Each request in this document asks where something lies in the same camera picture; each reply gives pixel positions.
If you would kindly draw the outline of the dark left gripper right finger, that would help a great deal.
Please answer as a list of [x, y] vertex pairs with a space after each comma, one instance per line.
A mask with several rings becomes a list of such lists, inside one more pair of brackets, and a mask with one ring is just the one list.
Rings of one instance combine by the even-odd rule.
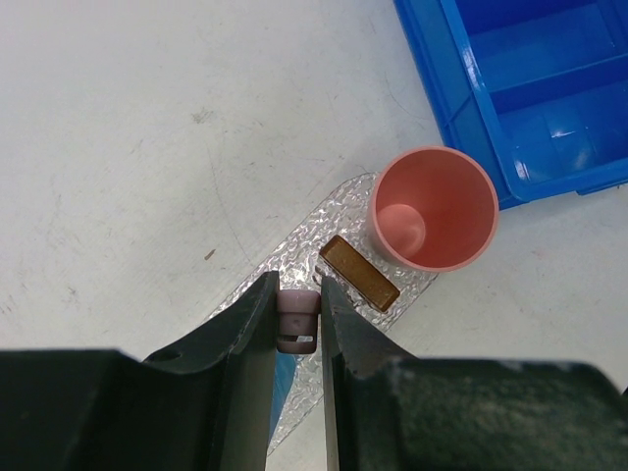
[[627, 397], [586, 363], [419, 358], [321, 287], [331, 470], [623, 470]]

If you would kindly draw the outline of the clear acrylic toothbrush holder rack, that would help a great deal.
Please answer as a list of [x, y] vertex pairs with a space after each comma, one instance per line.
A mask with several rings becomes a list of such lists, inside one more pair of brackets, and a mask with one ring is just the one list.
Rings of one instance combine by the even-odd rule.
[[[400, 296], [399, 289], [340, 235], [332, 236], [319, 250], [319, 258], [325, 267], [353, 287], [369, 306], [380, 313], [386, 313]], [[321, 276], [323, 311], [333, 309], [335, 298], [340, 305], [347, 307], [349, 302], [338, 279], [330, 277], [320, 267], [317, 272]]]

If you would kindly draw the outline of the pink toothbrush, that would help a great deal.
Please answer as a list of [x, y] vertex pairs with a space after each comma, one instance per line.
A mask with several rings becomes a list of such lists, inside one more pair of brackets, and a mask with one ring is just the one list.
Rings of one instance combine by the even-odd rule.
[[279, 316], [277, 350], [293, 355], [317, 349], [321, 296], [316, 290], [281, 289], [277, 295]]

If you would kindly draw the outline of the pink plastic cup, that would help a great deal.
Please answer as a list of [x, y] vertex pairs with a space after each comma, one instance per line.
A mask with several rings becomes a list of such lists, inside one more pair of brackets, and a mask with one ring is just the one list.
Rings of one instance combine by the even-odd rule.
[[472, 158], [445, 146], [412, 149], [377, 176], [366, 227], [396, 266], [432, 273], [463, 268], [497, 232], [497, 191]]

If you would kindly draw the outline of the blue toothpaste tube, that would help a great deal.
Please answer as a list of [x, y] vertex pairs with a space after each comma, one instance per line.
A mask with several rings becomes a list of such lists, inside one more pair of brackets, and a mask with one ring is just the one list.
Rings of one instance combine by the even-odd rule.
[[273, 397], [271, 404], [270, 435], [273, 435], [280, 420], [288, 393], [292, 386], [296, 370], [296, 359], [293, 355], [276, 354]]

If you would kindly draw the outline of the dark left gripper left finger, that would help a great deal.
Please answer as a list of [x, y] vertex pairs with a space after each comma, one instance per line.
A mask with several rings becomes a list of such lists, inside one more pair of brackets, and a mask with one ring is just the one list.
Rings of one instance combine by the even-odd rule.
[[262, 470], [279, 276], [137, 361], [115, 349], [1, 354], [5, 470]]

